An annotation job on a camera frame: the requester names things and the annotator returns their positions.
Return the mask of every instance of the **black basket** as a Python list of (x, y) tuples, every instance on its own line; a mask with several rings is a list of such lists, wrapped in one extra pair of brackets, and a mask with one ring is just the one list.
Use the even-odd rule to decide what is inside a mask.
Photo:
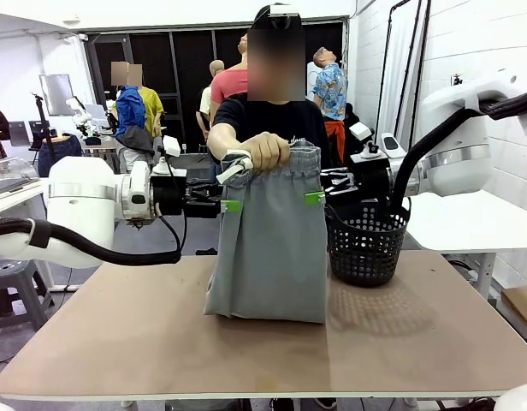
[(409, 219), (407, 209), (391, 215), (377, 202), (327, 205), (332, 272), (359, 287), (387, 283), (393, 277)]

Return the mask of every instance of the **red shirt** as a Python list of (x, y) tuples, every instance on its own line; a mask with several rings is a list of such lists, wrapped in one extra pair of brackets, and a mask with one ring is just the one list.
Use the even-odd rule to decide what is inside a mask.
[(212, 81), (212, 94), (210, 98), (218, 104), (234, 94), (248, 92), (248, 71), (246, 68), (239, 70), (226, 70), (218, 74)]

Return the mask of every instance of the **floral shirt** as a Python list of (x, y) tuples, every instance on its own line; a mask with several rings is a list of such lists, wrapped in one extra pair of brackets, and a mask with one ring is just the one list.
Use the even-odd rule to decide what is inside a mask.
[(323, 68), (317, 76), (313, 92), (323, 99), (323, 116), (343, 121), (346, 114), (347, 78), (338, 63)]

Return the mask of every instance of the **concrete floor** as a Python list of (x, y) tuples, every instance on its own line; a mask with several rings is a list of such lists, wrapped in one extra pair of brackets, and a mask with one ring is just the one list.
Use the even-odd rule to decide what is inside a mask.
[[(181, 217), (168, 217), (169, 222), (178, 234), (183, 233), (183, 219)], [(218, 245), (218, 219), (188, 219), (188, 236), (184, 247), (184, 255), (194, 255), (199, 249), (208, 249)], [(114, 248), (124, 253), (156, 253), (168, 251), (175, 248), (172, 235), (159, 221), (144, 227), (138, 231), (134, 227), (119, 223), (115, 233)], [(406, 249), (417, 248), (413, 242), (406, 239)], [(65, 284), (68, 281), (69, 268), (59, 265), (51, 265), (51, 271), (55, 283)], [(73, 270), (71, 276), (72, 284), (82, 284), (95, 271), (95, 269)], [(67, 301), (70, 295), (55, 295), (56, 306), (48, 311), (51, 316), (61, 305), (62, 298)], [(23, 311), (20, 302), (16, 302), (14, 310), (17, 313)], [(30, 325), (17, 325), (0, 330), (0, 360), (15, 355), (31, 337), (34, 332)], [(5, 368), (0, 364), (0, 372)], [(25, 402), (6, 400), (0, 397), (0, 402), (6, 403), (17, 411), (108, 411), (121, 409), (118, 402)], [(439, 409), (434, 402), (420, 402), (421, 411)], [(164, 410), (163, 401), (139, 402), (139, 411)], [(254, 411), (269, 411), (269, 399), (252, 400)], [(397, 399), (364, 399), (364, 405), (358, 398), (340, 399), (338, 409), (342, 411), (400, 411), (414, 410)], [(300, 402), (300, 408), (296, 411), (320, 411), (321, 409), (311, 400), (305, 399)]]

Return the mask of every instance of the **black t-shirt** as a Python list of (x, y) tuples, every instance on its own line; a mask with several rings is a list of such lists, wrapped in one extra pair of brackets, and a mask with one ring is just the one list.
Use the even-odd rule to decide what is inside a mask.
[(237, 140), (246, 141), (263, 132), (277, 134), (284, 140), (307, 140), (321, 148), (321, 167), (330, 167), (330, 150), (321, 111), (310, 100), (272, 104), (248, 101), (246, 93), (223, 100), (214, 124), (229, 124)]

